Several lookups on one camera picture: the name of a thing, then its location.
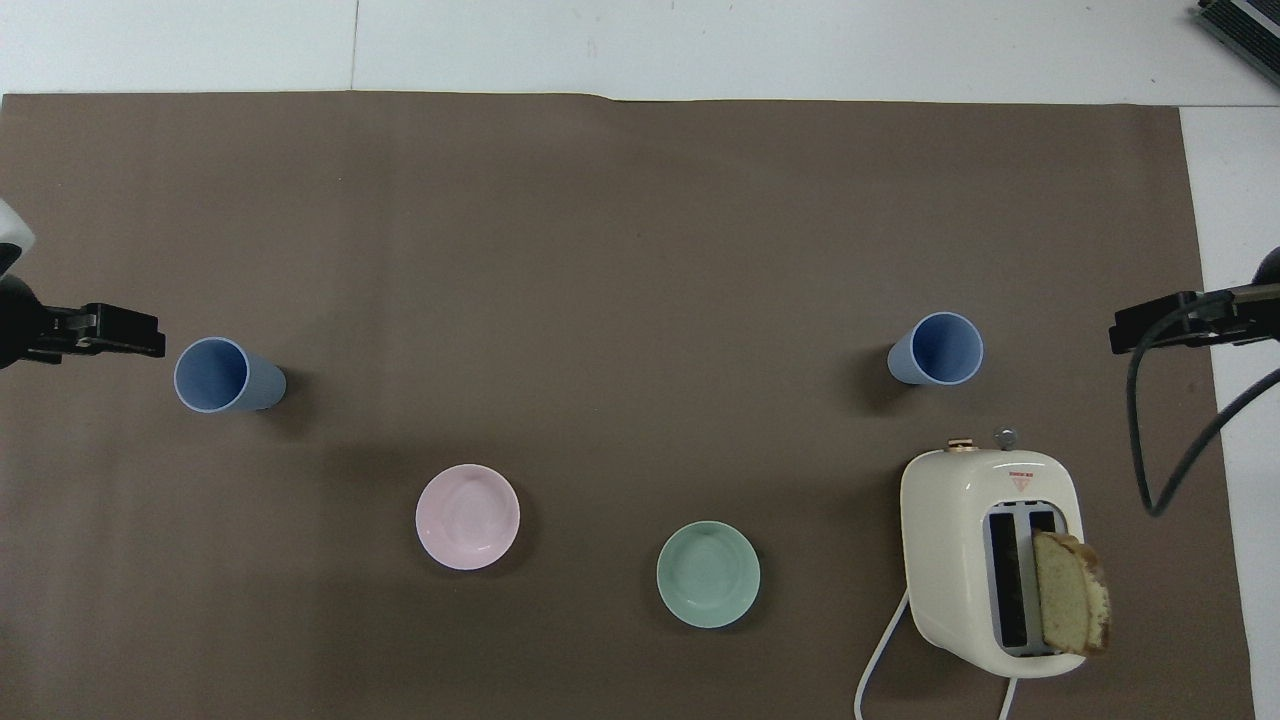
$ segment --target cup rim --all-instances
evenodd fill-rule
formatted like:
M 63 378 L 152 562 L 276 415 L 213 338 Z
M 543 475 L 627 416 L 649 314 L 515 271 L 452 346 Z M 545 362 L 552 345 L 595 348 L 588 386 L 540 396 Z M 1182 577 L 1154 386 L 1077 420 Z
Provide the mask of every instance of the cup rim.
M 182 396 L 182 388 L 178 387 L 178 369 L 182 368 L 182 361 L 187 357 L 187 354 L 191 352 L 191 350 L 193 347 L 196 347 L 197 345 L 207 343 L 207 342 L 220 342 L 220 343 L 227 343 L 227 345 L 234 347 L 236 351 L 241 354 L 241 360 L 244 361 L 244 382 L 241 384 L 241 389 L 239 389 L 239 392 L 236 393 L 236 397 L 230 398 L 224 405 L 219 405 L 218 407 L 209 407 L 209 409 L 206 409 L 206 407 L 196 407 L 195 405 L 192 405 L 191 402 L 188 402 L 187 398 Z M 192 342 L 191 345 L 188 345 L 187 348 L 182 351 L 182 355 L 178 356 L 178 361 L 174 363 L 174 365 L 173 365 L 173 391 L 178 395 L 178 400 L 180 400 L 183 405 L 186 405 L 191 410 L 195 410 L 196 413 L 204 413 L 205 415 L 209 415 L 211 413 L 220 413 L 223 410 L 227 410 L 232 405 L 236 405 L 236 401 L 238 401 L 241 397 L 244 396 L 244 391 L 248 389 L 248 384 L 250 384 L 248 383 L 248 379 L 250 379 L 248 375 L 250 375 L 250 373 L 252 370 L 253 370 L 253 366 L 248 361 L 248 354 L 244 352 L 244 348 L 241 347 L 241 345 L 238 342 L 236 342 L 234 340 L 232 340 L 229 337 L 223 337 L 223 336 L 202 337 L 202 338 Z
M 919 332 L 920 327 L 924 325 L 924 323 L 938 316 L 956 318 L 969 328 L 969 331 L 973 333 L 975 338 L 978 338 L 978 360 L 973 364 L 973 368 L 963 378 L 957 380 L 943 380 L 933 377 L 933 374 L 922 368 L 919 360 L 915 359 L 916 332 Z M 987 357 L 987 343 L 982 340 L 982 332 L 978 331 L 978 325 L 973 324 L 973 320 L 970 320 L 969 318 L 965 318 L 960 313 L 952 313 L 951 310 L 938 310 L 937 313 L 929 313 L 928 315 L 920 318 L 920 322 L 915 323 L 915 327 L 911 328 L 911 341 L 910 341 L 910 347 L 908 350 L 911 351 L 909 354 L 911 357 L 911 365 L 914 365 L 915 369 L 919 370 L 922 375 L 929 378 L 931 383 L 940 386 L 957 386 L 960 383 L 969 382 L 970 379 L 973 379 L 974 375 L 978 374 L 978 370 L 982 369 L 982 361 Z

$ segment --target bread slice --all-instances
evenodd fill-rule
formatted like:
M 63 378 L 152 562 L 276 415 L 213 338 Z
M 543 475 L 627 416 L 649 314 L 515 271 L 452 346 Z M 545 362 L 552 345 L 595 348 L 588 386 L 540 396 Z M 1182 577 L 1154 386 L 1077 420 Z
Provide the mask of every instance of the bread slice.
M 1111 601 L 1098 555 L 1061 533 L 1036 530 L 1032 542 L 1044 642 L 1075 655 L 1103 652 L 1111 639 Z

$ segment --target toaster knob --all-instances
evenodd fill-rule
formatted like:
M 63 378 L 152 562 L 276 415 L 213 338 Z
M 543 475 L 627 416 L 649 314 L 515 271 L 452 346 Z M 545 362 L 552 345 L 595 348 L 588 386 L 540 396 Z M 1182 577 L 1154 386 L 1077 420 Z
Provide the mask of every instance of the toaster knob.
M 1009 425 L 996 428 L 992 437 L 996 439 L 996 445 L 1000 446 L 1000 450 L 1012 450 L 1018 445 L 1018 430 L 1010 428 Z

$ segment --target power cord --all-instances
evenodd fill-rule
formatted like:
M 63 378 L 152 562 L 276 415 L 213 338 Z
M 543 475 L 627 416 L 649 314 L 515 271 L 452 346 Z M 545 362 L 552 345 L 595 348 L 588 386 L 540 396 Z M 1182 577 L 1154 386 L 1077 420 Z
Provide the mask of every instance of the power cord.
M 1249 402 L 1257 400 L 1260 395 L 1271 389 L 1276 383 L 1280 383 L 1280 368 L 1277 368 L 1261 380 L 1253 383 L 1248 389 L 1242 392 L 1239 397 L 1224 407 L 1221 413 L 1215 415 L 1213 420 L 1210 421 L 1208 425 L 1204 425 L 1204 429 L 1201 430 L 1199 436 L 1197 436 L 1187 448 L 1187 452 L 1183 454 L 1181 460 L 1178 461 L 1172 474 L 1169 477 L 1169 482 L 1165 483 L 1165 489 L 1160 492 L 1160 498 L 1156 500 L 1156 502 L 1151 501 L 1151 487 L 1147 484 L 1147 465 L 1142 454 L 1142 434 L 1138 428 L 1138 366 L 1142 364 L 1142 356 L 1151 350 L 1156 338 L 1160 337 L 1161 333 L 1190 316 L 1192 313 L 1196 313 L 1202 307 L 1229 304 L 1231 301 L 1233 295 L 1229 291 L 1207 292 L 1196 301 L 1188 302 L 1183 307 L 1169 313 L 1147 328 L 1142 340 L 1139 340 L 1138 345 L 1133 348 L 1133 357 L 1129 360 L 1129 374 L 1125 380 L 1125 405 L 1129 416 L 1129 450 L 1133 454 L 1133 473 L 1138 479 L 1138 495 L 1142 497 L 1142 506 L 1152 518 L 1158 518 L 1165 514 L 1165 510 L 1169 509 L 1169 503 L 1172 501 L 1174 493 L 1178 492 L 1178 488 L 1181 486 L 1187 473 L 1192 469 L 1192 465 L 1201 456 L 1208 443 L 1217 437 L 1222 425 L 1226 425 L 1231 418 L 1235 418 L 1240 410 L 1244 410 L 1244 407 Z
M 881 635 L 881 642 L 876 644 L 876 650 L 872 652 L 870 660 L 867 661 L 867 667 L 863 670 L 861 679 L 858 680 L 858 692 L 854 693 L 854 717 L 856 720 L 863 719 L 863 694 L 867 692 L 867 683 L 872 679 L 872 673 L 876 671 L 876 665 L 879 664 L 881 655 L 884 655 L 884 646 L 888 644 L 888 639 L 893 637 L 893 630 L 897 629 L 897 624 L 902 621 L 902 612 L 906 611 L 908 593 L 902 593 L 902 600 L 897 603 L 897 610 L 893 611 L 893 618 L 890 619 L 888 625 L 884 626 L 884 633 Z M 998 720 L 1009 720 L 1009 708 L 1014 705 L 1014 691 L 1018 689 L 1018 678 L 1010 678 L 1009 685 L 1005 688 L 1005 702 L 1000 706 Z

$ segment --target white table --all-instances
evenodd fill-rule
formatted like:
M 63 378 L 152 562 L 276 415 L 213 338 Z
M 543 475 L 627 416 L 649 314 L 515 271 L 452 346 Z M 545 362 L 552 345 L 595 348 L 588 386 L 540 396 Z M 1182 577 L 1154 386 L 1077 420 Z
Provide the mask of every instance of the white table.
M 1219 288 L 1248 282 L 1280 245 L 1280 88 L 1194 27 L 1193 5 L 4 0 L 0 92 L 352 88 L 1179 105 L 1204 284 Z M 1217 347 L 1212 357 L 1221 406 L 1280 365 L 1280 346 Z M 1280 510 L 1276 428 L 1280 391 L 1222 437 L 1257 679 L 1280 678 L 1280 534 L 1270 523 Z M 1280 717 L 1280 685 L 1256 682 L 1253 697 L 1258 717 Z

